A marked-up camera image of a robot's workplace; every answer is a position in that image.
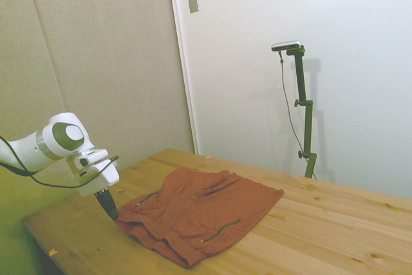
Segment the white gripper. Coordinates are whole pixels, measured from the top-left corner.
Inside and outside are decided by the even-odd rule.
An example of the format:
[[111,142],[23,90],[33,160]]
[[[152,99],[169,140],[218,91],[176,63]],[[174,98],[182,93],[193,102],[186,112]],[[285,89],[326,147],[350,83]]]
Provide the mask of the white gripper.
[[78,175],[78,181],[82,185],[78,188],[78,192],[82,197],[95,193],[103,210],[111,219],[115,219],[118,218],[118,211],[108,187],[116,184],[119,180],[116,163],[99,162]]

